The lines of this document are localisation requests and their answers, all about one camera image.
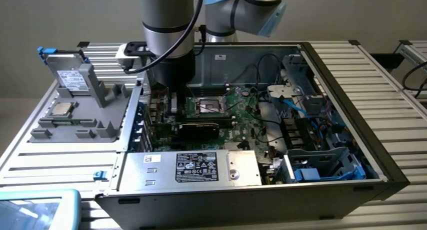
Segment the blue latch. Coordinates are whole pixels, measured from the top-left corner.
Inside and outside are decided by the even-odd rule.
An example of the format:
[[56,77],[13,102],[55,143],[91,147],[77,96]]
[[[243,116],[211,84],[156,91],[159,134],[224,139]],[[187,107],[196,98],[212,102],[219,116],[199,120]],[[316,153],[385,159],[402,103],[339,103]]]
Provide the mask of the blue latch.
[[320,180],[320,176],[316,168],[300,168],[293,172],[293,174],[297,182]]
[[41,58],[41,61],[43,61],[44,65],[48,65],[48,62],[45,60],[45,56],[44,56],[44,53],[43,53],[43,46],[37,47],[37,53],[39,53],[39,57]]
[[59,50],[57,50],[56,48],[47,48],[47,49],[43,51],[43,53],[44,53],[44,54],[56,54],[57,51],[59,51]]
[[97,171],[93,173],[93,181],[107,180],[107,171]]

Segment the metal slatted table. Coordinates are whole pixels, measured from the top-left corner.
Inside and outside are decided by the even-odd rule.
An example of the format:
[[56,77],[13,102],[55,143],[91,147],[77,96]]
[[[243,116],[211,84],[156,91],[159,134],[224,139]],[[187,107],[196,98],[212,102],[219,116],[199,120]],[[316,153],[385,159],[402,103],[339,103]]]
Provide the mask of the metal slatted table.
[[[427,229],[427,110],[414,99],[411,93],[402,90],[400,84],[394,80],[361,46],[351,45],[347,41],[313,41],[311,44],[335,76],[340,87],[344,89],[348,98],[365,119],[367,124],[371,126],[373,133],[381,141],[384,148],[406,174],[411,185],[385,201],[371,201],[365,203],[340,220],[285,222],[203,229]],[[95,65],[96,75],[103,81],[107,81],[111,84],[117,81],[131,86],[136,80],[136,76],[127,76],[123,74],[113,58],[119,46],[120,43],[91,44],[85,50],[85,54]],[[25,128],[23,127],[17,136],[23,135],[24,132]],[[20,140],[21,139],[16,137],[11,146]],[[83,152],[76,154],[103,154],[105,159],[99,160],[97,164],[100,164],[100,166],[107,165],[104,166],[105,168],[113,167],[113,163],[107,161],[107,159],[109,159],[108,152],[100,151],[84,153],[84,150],[81,151]],[[48,158],[49,154],[39,155],[33,153],[33,155],[29,156]],[[25,156],[25,153],[23,155],[20,153],[13,153],[7,164],[16,163],[17,166],[24,167],[25,164],[17,160],[17,158],[23,157],[28,157]],[[25,159],[27,163],[32,162],[32,160],[32,158]],[[83,179],[84,173],[85,170],[71,168],[69,172],[64,172],[64,174],[68,175],[63,175],[61,178],[73,177]],[[40,174],[43,173],[28,171],[28,174],[33,174],[36,175],[35,177],[40,178]],[[87,191],[91,192],[93,189],[89,185],[95,185],[96,182],[89,180],[89,178],[83,180],[83,182],[84,184],[79,186],[80,190],[87,189]],[[56,182],[52,184],[59,188],[67,187],[68,183]],[[80,229],[120,229],[116,222],[89,198],[84,199],[81,207]]]
[[[418,66],[419,64],[427,62],[427,41],[402,40],[395,53],[402,54],[404,58],[414,64],[414,66]],[[427,91],[420,92],[418,99],[419,102],[427,106]]]

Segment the motherboard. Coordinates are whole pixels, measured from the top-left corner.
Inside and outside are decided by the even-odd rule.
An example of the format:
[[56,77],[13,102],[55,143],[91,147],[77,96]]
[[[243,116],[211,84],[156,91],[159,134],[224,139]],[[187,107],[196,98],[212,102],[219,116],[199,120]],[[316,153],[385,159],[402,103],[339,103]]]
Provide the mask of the motherboard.
[[193,96],[189,90],[184,122],[176,122],[177,117],[167,114],[165,96],[152,99],[153,152],[255,150],[257,161],[271,163],[265,157],[268,144],[263,143],[267,141],[264,123],[252,117],[256,115],[257,92],[245,86],[225,90],[220,96]]

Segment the gray plastic bracket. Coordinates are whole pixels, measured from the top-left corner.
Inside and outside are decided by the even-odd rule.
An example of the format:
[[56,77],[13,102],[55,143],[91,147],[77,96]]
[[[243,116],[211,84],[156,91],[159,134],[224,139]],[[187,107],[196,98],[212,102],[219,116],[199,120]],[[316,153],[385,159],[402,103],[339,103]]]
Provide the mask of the gray plastic bracket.
[[96,99],[96,103],[100,108],[107,107],[105,101],[105,85],[100,84],[99,78],[95,75],[93,65],[84,63],[80,65],[79,72],[84,78],[85,84],[88,85],[88,93],[92,98]]
[[101,138],[109,139],[116,136],[117,130],[115,129],[112,122],[108,122],[107,127],[104,127],[103,123],[99,122],[96,127],[96,132]]
[[91,129],[79,129],[75,131],[75,135],[80,139],[92,139],[96,136]]
[[131,95],[131,93],[127,90],[127,86],[124,84],[120,87],[120,91],[121,91],[123,97],[127,98]]
[[45,128],[36,128],[31,131],[31,135],[36,139],[49,139],[52,136],[52,133]]
[[96,123],[97,123],[96,119],[81,120],[81,121],[80,121],[80,124],[81,124],[81,126],[83,126],[84,128],[93,128],[93,127],[96,127]]
[[51,119],[40,118],[37,123],[43,128],[56,128],[56,125],[53,124],[53,121]]
[[72,96],[72,93],[69,92],[68,88],[67,87],[61,87],[59,86],[56,88],[56,92],[59,93],[60,97],[61,98],[68,98],[71,99],[73,96]]

